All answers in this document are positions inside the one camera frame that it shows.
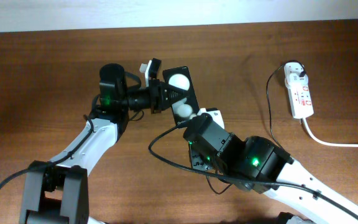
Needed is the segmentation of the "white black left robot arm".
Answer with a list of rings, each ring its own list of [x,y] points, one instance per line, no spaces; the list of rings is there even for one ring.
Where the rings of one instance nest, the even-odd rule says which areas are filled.
[[[159,113],[189,95],[186,89],[152,77],[148,85],[116,63],[99,71],[100,93],[85,116],[82,132],[47,162],[34,161],[25,178],[20,223],[97,223],[90,217],[88,177],[103,154],[124,133],[129,111]]]

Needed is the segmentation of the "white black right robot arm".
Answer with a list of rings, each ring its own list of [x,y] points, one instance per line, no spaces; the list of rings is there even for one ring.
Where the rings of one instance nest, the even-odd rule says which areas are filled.
[[[322,183],[272,141],[259,136],[241,140],[208,113],[182,126],[190,155],[197,158],[193,171],[213,169],[219,179],[288,205],[313,223],[358,223],[358,205]]]

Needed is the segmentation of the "black smartphone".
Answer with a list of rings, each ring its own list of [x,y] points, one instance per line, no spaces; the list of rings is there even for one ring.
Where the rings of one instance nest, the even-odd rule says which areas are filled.
[[[184,99],[171,105],[176,125],[188,121],[191,116],[196,115],[200,110],[188,67],[182,66],[164,70],[163,78],[169,85],[185,90],[188,93],[188,96]]]

